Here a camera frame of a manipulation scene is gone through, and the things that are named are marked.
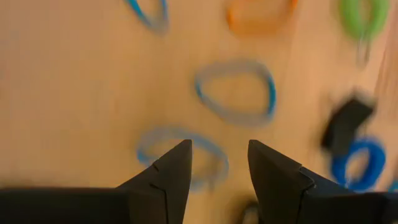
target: orange rubber band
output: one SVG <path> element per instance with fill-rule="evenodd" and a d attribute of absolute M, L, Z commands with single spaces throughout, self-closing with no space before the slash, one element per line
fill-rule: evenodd
<path fill-rule="evenodd" d="M 292 17 L 293 12 L 297 7 L 298 0 L 290 0 L 289 7 L 280 15 L 280 19 L 276 19 L 272 22 L 239 19 L 236 15 L 239 12 L 239 9 L 242 8 L 242 5 L 247 4 L 248 1 L 256 0 L 235 0 L 228 7 L 227 21 L 229 29 L 236 34 L 257 35 L 275 33 Z"/>

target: green rubber band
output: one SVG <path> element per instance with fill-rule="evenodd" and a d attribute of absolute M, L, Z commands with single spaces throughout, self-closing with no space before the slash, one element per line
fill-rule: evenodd
<path fill-rule="evenodd" d="M 355 39 L 375 38 L 383 29 L 389 10 L 388 0 L 367 0 L 371 4 L 371 19 L 365 21 L 359 10 L 359 0 L 341 0 L 341 16 L 347 32 Z"/>

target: wooden surface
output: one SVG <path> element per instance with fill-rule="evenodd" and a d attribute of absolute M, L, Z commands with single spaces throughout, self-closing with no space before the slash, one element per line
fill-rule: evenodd
<path fill-rule="evenodd" d="M 374 93 L 392 21 L 359 70 L 336 3 L 299 1 L 278 34 L 253 39 L 228 30 L 224 0 L 169 0 L 170 29 L 162 36 L 125 1 L 0 1 L 1 185 L 115 187 L 144 168 L 134 156 L 140 135 L 168 124 L 211 138 L 231 165 L 227 181 L 190 194 L 185 223 L 230 223 L 236 201 L 253 196 L 249 139 L 329 177 L 322 130 L 353 88 Z M 267 126 L 225 123 L 195 96 L 196 70 L 239 57 L 265 63 L 274 76 L 277 111 Z M 261 100 L 246 85 L 252 81 L 227 83 L 212 87 L 225 102 Z M 376 186 L 385 190 L 398 156 L 396 125 L 377 114 L 365 131 L 387 147 Z"/>

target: blue ring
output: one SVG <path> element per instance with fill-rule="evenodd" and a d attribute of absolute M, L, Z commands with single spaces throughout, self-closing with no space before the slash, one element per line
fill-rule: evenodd
<path fill-rule="evenodd" d="M 137 0 L 127 0 L 132 9 L 136 12 L 138 18 L 149 28 L 163 32 L 166 30 L 169 23 L 169 15 L 167 13 L 167 3 L 166 0 L 160 0 L 162 5 L 162 17 L 160 21 L 155 21 L 145 15 L 142 9 L 139 7 Z"/>
<path fill-rule="evenodd" d="M 238 75 L 241 72 L 254 72 L 269 90 L 269 105 L 262 113 L 242 113 L 222 107 L 202 91 L 202 85 L 214 77 Z M 225 63 L 214 63 L 200 70 L 195 76 L 195 89 L 201 102 L 221 118 L 238 125 L 258 126 L 272 119 L 276 106 L 276 88 L 272 75 L 267 67 L 254 60 L 233 60 Z"/>
<path fill-rule="evenodd" d="M 362 178 L 348 183 L 346 180 L 347 163 L 352 155 L 361 150 L 369 151 L 369 164 Z M 333 158 L 331 172 L 340 185 L 344 185 L 351 190 L 364 191 L 376 183 L 385 163 L 386 154 L 381 143 L 374 138 L 361 138 L 351 144 L 347 155 Z"/>
<path fill-rule="evenodd" d="M 398 190 L 398 180 L 393 181 L 388 191 L 395 192 L 396 190 Z"/>
<path fill-rule="evenodd" d="M 146 133 L 140 140 L 137 147 L 137 159 L 141 164 L 150 166 L 156 159 L 146 154 L 146 150 L 159 141 L 168 139 L 192 139 L 193 145 L 199 146 L 202 149 L 214 154 L 224 164 L 223 170 L 220 173 L 210 177 L 209 179 L 194 178 L 191 179 L 191 190 L 199 190 L 208 183 L 225 180 L 228 175 L 229 162 L 227 155 L 221 150 L 219 146 L 212 143 L 210 140 L 202 137 L 199 134 L 191 133 L 178 127 L 163 127 L 156 128 L 149 133 Z"/>

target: table surface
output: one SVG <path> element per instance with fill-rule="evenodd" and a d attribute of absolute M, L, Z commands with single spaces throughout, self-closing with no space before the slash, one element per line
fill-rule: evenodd
<path fill-rule="evenodd" d="M 225 182 L 190 194 L 185 223 L 230 223 L 238 201 L 254 196 L 249 139 L 330 177 L 320 136 L 353 89 L 377 95 L 393 13 L 358 69 L 335 0 L 298 1 L 278 33 L 256 38 L 229 31 L 225 0 L 168 2 L 164 35 L 146 29 L 125 1 L 0 2 L 1 185 L 115 187 L 144 169 L 134 154 L 141 134 L 171 124 L 212 139 L 231 166 Z M 195 71 L 233 58 L 254 58 L 272 72 L 278 102 L 268 125 L 229 124 L 196 97 Z M 249 83 L 229 80 L 212 94 L 252 106 L 263 95 Z M 396 168 L 397 122 L 381 116 L 391 104 L 383 101 L 363 130 L 386 146 L 376 190 L 387 189 Z"/>

